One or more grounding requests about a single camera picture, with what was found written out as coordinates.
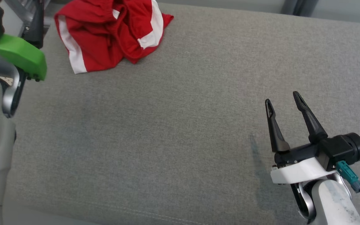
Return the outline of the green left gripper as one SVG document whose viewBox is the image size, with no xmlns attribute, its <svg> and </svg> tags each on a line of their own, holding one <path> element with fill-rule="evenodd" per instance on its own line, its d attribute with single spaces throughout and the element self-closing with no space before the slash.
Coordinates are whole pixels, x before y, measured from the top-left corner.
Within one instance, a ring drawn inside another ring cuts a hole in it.
<svg viewBox="0 0 360 225">
<path fill-rule="evenodd" d="M 40 49 L 44 44 L 44 0 L 35 1 L 35 13 L 22 38 L 3 34 L 0 37 L 0 56 L 26 72 L 31 79 L 44 81 L 46 58 Z"/>
</svg>

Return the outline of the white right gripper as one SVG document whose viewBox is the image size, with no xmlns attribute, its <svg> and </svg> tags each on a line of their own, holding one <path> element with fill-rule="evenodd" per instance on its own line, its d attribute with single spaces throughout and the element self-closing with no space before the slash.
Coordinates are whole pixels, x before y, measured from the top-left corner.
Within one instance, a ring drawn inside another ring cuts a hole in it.
<svg viewBox="0 0 360 225">
<path fill-rule="evenodd" d="M 318 143 L 328 138 L 327 132 L 299 92 L 294 91 L 293 97 L 298 110 L 304 117 L 310 143 Z M 319 150 L 316 144 L 306 144 L 290 149 L 289 143 L 285 141 L 277 124 L 276 113 L 269 99 L 265 100 L 265 107 L 272 152 L 275 153 L 275 165 L 270 172 L 274 184 L 306 182 L 336 173 L 334 168 L 326 171 L 318 162 L 316 156 Z"/>
</svg>

